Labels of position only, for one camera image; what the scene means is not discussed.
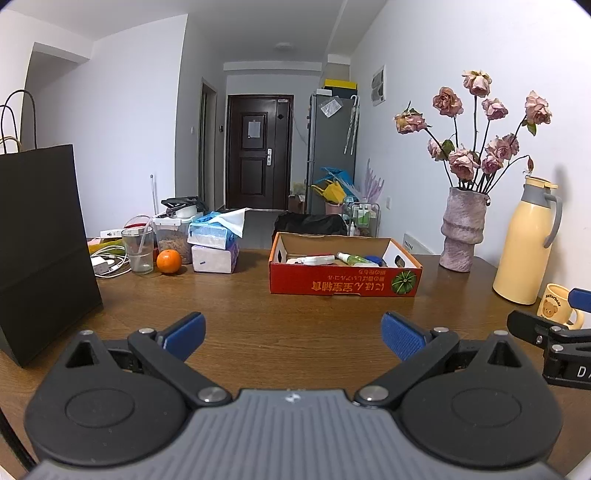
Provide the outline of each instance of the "yellow thermos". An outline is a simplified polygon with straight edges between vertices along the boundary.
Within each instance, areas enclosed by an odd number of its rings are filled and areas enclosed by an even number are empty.
[[[532,305],[538,297],[562,218],[562,200],[550,191],[556,188],[558,185],[544,179],[525,179],[523,196],[511,218],[492,285],[495,292],[507,300]],[[556,203],[554,221],[550,202]]]

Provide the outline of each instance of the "orange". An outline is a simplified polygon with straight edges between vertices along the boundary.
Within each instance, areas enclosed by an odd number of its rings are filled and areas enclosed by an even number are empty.
[[[176,250],[163,250],[156,259],[156,266],[162,273],[176,273],[181,268],[183,260]]]

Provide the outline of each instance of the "red cardboard box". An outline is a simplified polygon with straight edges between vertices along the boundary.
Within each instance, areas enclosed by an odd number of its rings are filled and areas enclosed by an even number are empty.
[[[290,258],[336,256],[338,252],[381,257],[388,268],[350,267],[340,261],[317,266],[286,263]],[[403,268],[396,266],[399,256],[404,261]],[[296,295],[414,297],[422,272],[421,264],[391,238],[278,233],[269,257],[269,288],[271,293]]]

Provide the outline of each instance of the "refrigerator door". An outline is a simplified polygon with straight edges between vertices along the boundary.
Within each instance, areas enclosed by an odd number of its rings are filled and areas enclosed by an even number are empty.
[[[310,123],[311,139],[308,162],[308,198],[307,213],[325,213],[324,199],[312,192],[309,185],[325,177],[327,173],[322,167],[340,168],[349,173],[352,179],[355,175],[355,150],[353,155],[350,149],[345,154],[345,142],[349,130],[349,119],[353,100],[341,99],[343,106],[330,118],[320,109],[327,96],[312,97],[312,118]]]

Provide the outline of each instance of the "gray ribbed surface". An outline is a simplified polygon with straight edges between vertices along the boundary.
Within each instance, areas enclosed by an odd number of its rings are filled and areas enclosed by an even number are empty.
[[[448,465],[414,447],[388,412],[354,406],[341,390],[245,390],[231,405],[199,410],[175,442],[143,462],[86,471],[44,462],[27,476],[27,480],[561,478],[541,463],[490,473]]]

